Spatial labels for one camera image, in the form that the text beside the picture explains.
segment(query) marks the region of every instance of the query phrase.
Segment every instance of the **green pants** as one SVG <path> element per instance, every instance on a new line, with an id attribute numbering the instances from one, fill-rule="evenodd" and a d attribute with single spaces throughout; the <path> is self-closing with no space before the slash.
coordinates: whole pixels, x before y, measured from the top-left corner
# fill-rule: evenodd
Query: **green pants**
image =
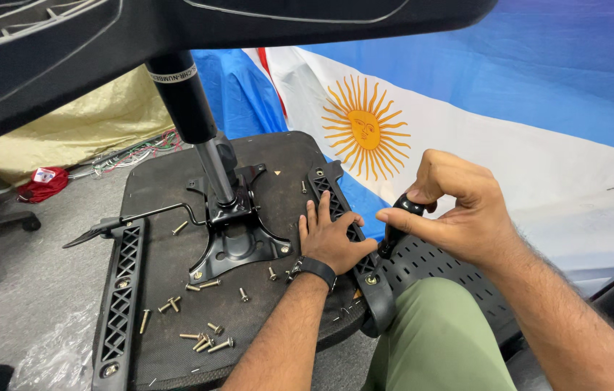
<path id="1" fill-rule="evenodd" d="M 459 284 L 425 278 L 397 298 L 396 307 L 363 391 L 516 391 L 491 327 Z"/>

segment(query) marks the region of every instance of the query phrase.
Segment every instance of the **wristwatch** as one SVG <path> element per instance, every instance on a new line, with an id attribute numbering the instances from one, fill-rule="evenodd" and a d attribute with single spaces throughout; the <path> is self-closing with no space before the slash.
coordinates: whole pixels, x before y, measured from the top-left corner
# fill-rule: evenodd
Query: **wristwatch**
<path id="1" fill-rule="evenodd" d="M 297 274 L 303 271 L 321 277 L 329 285 L 329 293 L 333 291 L 333 286 L 336 285 L 336 273 L 333 272 L 333 269 L 324 262 L 304 255 L 297 259 L 293 269 L 288 273 L 285 283 L 293 281 Z"/>

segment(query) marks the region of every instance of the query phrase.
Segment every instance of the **hand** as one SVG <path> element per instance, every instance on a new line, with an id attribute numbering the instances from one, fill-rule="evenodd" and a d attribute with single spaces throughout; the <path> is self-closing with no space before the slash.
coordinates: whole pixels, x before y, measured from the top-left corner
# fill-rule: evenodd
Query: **hand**
<path id="1" fill-rule="evenodd" d="M 426 150 L 407 197 L 434 205 L 444 194 L 457 198 L 456 207 L 437 220 L 398 208 L 381 209 L 376 217 L 479 267 L 492 267 L 528 252 L 491 171 L 447 152 Z"/>
<path id="2" fill-rule="evenodd" d="M 329 191 L 321 194 L 319 212 L 312 200 L 307 201 L 307 218 L 301 215 L 299 220 L 302 255 L 324 262 L 337 276 L 353 269 L 365 255 L 377 249 L 374 239 L 348 240 L 346 230 L 353 222 L 359 227 L 365 224 L 363 217 L 352 211 L 331 222 Z"/>

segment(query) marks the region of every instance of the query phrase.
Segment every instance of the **screwdriver handle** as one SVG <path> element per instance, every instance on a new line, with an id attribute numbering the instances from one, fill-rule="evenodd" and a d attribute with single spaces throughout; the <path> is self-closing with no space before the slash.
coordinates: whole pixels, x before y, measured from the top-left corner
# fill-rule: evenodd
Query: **screwdriver handle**
<path id="1" fill-rule="evenodd" d="M 416 204 L 408 200 L 406 197 L 406 193 L 402 194 L 393 205 L 394 208 L 401 208 L 409 213 L 415 214 L 417 216 L 422 216 L 425 211 L 424 204 Z M 403 239 L 407 233 L 398 230 L 389 224 L 384 226 L 384 239 L 377 246 L 377 254 L 383 259 L 388 260 L 391 258 L 392 253 L 394 252 L 394 247 L 396 247 Z"/>

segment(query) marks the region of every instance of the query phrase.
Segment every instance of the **gas cylinder label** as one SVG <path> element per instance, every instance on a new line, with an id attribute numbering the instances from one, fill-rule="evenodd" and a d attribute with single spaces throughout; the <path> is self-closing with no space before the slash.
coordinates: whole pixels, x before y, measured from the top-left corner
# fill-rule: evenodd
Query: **gas cylinder label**
<path id="1" fill-rule="evenodd" d="M 180 81 L 184 81 L 194 76 L 197 73 L 196 64 L 191 66 L 187 70 L 183 70 L 178 73 L 173 73 L 171 75 L 158 75 L 156 73 L 148 72 L 153 81 L 157 83 L 179 83 Z"/>

